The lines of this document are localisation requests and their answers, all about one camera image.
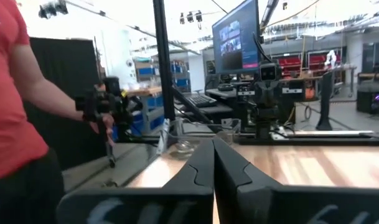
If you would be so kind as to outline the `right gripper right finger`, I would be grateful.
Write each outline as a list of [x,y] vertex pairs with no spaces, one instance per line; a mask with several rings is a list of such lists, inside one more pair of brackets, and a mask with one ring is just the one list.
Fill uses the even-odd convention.
[[379,224],[379,190],[283,185],[214,139],[221,224]]

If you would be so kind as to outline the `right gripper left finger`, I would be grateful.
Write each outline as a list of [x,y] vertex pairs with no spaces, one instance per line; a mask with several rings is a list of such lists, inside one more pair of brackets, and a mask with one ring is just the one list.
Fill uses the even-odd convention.
[[214,145],[200,143],[161,188],[106,188],[70,193],[58,224],[212,224]]

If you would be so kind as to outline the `person's forearm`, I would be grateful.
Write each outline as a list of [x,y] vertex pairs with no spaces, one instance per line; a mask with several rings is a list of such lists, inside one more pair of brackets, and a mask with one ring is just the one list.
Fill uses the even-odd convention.
[[11,52],[10,73],[23,99],[51,114],[83,120],[75,102],[42,74],[30,45],[16,45]]

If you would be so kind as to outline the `red shelving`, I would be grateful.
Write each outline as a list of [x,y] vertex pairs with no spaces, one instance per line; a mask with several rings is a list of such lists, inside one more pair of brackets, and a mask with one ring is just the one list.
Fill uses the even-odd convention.
[[299,72],[303,70],[323,71],[327,60],[328,50],[313,51],[313,52],[295,52],[283,55],[275,55],[284,73]]

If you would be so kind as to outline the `computer monitor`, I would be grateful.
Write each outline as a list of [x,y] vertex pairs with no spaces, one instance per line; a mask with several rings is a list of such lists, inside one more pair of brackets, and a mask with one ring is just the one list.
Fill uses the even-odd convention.
[[260,35],[258,0],[244,0],[212,25],[217,74],[256,73],[260,53],[254,38]]

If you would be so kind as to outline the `black floor stand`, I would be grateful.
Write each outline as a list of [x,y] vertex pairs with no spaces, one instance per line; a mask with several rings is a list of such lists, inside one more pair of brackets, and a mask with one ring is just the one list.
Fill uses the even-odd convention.
[[332,93],[332,72],[323,74],[321,80],[320,94],[320,118],[316,126],[318,131],[331,131],[332,126],[329,121],[330,96]]

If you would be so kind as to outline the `clear plastic tray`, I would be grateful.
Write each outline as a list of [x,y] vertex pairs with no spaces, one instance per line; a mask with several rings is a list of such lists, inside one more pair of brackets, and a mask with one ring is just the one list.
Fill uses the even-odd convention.
[[175,121],[165,119],[160,130],[157,144],[158,155],[164,153],[177,160],[184,160],[191,156],[198,145],[206,140],[221,138],[231,145],[239,136],[241,121],[226,119],[221,124],[203,124],[191,122],[186,118]]

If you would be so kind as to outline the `black keyboard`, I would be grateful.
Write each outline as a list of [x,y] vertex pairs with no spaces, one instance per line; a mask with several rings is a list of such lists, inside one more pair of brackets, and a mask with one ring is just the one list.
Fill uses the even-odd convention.
[[217,100],[206,95],[193,95],[187,100],[198,108],[207,108],[217,105]]

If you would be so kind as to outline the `shelf with blue bins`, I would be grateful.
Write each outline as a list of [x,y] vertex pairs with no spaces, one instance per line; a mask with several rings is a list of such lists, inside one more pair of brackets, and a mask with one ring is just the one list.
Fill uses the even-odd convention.
[[[134,65],[139,82],[151,81],[161,84],[158,59],[137,57],[134,59]],[[190,92],[190,75],[187,64],[181,60],[172,60],[170,67],[175,86],[184,93]]]

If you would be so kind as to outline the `blue cabinet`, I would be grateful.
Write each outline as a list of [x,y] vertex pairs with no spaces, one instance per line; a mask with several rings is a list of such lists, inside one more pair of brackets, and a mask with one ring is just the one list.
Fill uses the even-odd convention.
[[158,96],[123,94],[113,113],[113,138],[116,142],[155,144],[151,132],[162,124],[164,109],[158,105]]

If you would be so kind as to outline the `black computer tower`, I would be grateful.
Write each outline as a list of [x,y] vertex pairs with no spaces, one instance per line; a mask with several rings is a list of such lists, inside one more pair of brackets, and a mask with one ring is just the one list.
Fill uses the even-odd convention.
[[358,90],[357,111],[368,114],[379,114],[379,90]]

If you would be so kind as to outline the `black track spotlight cluster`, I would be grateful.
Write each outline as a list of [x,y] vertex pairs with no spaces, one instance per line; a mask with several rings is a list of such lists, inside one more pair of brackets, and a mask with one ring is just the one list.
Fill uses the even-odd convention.
[[65,0],[51,0],[39,6],[38,16],[41,19],[50,19],[59,14],[68,14],[68,9]]
[[180,24],[193,23],[198,22],[201,23],[203,21],[202,11],[189,11],[189,12],[181,12],[179,17]]

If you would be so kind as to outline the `person's hand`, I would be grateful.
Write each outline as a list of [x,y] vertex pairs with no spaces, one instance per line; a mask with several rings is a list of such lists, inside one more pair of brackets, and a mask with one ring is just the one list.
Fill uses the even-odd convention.
[[101,120],[97,122],[89,122],[91,128],[99,134],[104,141],[107,141],[109,145],[114,146],[113,140],[113,126],[114,119],[110,114],[102,114]]

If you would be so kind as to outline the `black clamp stand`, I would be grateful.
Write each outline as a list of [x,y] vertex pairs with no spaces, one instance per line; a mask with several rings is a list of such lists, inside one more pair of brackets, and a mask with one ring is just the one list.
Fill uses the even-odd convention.
[[120,89],[118,77],[105,77],[102,79],[104,90],[93,87],[84,95],[76,96],[75,109],[83,112],[83,119],[89,122],[101,120],[102,114],[110,114],[117,111],[117,105],[121,96],[126,93]]

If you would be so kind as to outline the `person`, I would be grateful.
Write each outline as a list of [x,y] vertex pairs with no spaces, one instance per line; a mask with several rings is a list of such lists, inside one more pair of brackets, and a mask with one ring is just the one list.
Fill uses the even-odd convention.
[[64,196],[55,151],[28,121],[10,73],[16,45],[30,45],[16,0],[0,0],[0,224],[57,224]]

